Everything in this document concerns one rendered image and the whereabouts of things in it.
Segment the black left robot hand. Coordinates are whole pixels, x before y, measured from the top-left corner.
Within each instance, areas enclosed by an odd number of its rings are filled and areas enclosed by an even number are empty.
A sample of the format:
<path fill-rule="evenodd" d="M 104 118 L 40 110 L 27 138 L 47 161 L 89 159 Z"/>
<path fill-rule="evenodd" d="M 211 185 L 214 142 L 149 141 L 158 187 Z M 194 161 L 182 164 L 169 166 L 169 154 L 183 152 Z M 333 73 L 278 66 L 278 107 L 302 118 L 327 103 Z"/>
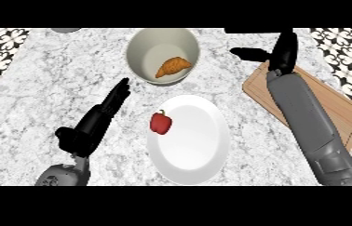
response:
<path fill-rule="evenodd" d="M 55 131 L 59 148 L 78 157 L 89 157 L 101 144 L 111 119 L 130 94 L 127 81 L 126 77 L 109 91 L 102 103 L 87 111 L 75 128 L 61 126 Z"/>

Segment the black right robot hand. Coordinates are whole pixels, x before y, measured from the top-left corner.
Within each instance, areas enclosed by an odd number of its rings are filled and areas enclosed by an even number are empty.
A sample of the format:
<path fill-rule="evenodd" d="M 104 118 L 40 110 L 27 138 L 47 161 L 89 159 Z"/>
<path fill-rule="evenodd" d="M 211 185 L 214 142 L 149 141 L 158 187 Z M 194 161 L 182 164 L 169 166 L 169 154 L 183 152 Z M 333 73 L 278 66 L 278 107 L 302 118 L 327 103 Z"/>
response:
<path fill-rule="evenodd" d="M 266 52 L 260 48 L 232 47 L 229 52 L 240 57 L 241 60 L 266 62 L 269 61 L 269 71 L 280 71 L 281 75 L 293 73 L 297 52 L 299 38 L 293 31 L 282 32 L 274 46 L 272 52 Z"/>

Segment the white oval plate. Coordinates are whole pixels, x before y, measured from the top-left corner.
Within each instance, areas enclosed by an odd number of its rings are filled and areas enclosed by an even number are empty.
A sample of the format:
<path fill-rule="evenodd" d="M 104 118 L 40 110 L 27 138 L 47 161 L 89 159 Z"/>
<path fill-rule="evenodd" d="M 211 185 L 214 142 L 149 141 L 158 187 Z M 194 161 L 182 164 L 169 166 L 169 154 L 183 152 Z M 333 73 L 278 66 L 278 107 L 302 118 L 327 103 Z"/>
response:
<path fill-rule="evenodd" d="M 229 129 L 216 105 L 195 95 L 179 95 L 158 107 L 172 119 L 164 135 L 146 131 L 146 149 L 161 175 L 195 185 L 220 171 L 229 151 Z"/>

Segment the golden brown croissant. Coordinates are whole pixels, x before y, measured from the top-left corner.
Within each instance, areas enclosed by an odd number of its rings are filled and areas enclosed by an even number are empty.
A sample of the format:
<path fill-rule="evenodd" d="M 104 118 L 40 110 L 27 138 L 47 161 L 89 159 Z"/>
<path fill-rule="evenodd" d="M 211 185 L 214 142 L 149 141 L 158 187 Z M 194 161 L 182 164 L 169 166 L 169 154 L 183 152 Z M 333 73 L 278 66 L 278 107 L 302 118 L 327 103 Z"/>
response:
<path fill-rule="evenodd" d="M 155 77 L 160 78 L 164 75 L 176 74 L 180 70 L 189 68 L 191 66 L 192 64 L 186 59 L 180 57 L 170 58 L 161 65 L 155 73 Z"/>

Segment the white ceramic bowl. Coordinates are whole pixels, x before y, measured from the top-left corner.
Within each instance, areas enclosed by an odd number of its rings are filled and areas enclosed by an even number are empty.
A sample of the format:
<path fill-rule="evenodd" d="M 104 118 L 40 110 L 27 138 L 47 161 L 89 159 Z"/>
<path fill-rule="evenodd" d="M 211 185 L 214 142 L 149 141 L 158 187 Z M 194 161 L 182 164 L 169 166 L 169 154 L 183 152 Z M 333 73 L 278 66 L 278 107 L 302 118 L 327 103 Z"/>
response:
<path fill-rule="evenodd" d="M 166 61 L 182 58 L 191 67 L 175 74 L 155 77 Z M 155 86 L 177 84 L 195 68 L 200 58 L 198 40 L 185 28 L 145 28 L 127 44 L 127 67 L 135 75 Z"/>

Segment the red bell pepper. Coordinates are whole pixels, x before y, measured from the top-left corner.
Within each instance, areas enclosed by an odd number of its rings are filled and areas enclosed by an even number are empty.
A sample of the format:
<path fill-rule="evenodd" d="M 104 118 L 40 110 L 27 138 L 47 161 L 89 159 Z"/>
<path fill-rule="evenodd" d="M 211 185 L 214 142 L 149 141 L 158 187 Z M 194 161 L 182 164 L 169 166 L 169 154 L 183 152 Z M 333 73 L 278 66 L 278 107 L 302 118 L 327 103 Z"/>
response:
<path fill-rule="evenodd" d="M 160 135 L 164 135 L 169 132 L 172 127 L 172 119 L 166 116 L 166 111 L 154 113 L 149 120 L 149 130 Z"/>

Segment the wooden cutting board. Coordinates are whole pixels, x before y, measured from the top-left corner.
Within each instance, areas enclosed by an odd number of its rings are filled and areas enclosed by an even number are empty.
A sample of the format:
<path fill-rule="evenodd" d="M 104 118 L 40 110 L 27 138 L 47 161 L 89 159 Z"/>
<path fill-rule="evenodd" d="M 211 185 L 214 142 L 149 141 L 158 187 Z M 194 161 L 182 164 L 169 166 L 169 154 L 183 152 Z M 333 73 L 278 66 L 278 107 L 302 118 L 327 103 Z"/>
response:
<path fill-rule="evenodd" d="M 314 77 L 299 66 L 294 72 L 300 74 L 328 117 L 340 133 L 342 143 L 348 151 L 352 150 L 352 100 L 349 100 L 316 77 Z M 244 81 L 243 91 L 262 107 L 287 126 L 282 112 L 274 103 L 266 89 L 268 63 L 262 63 L 253 74 Z"/>

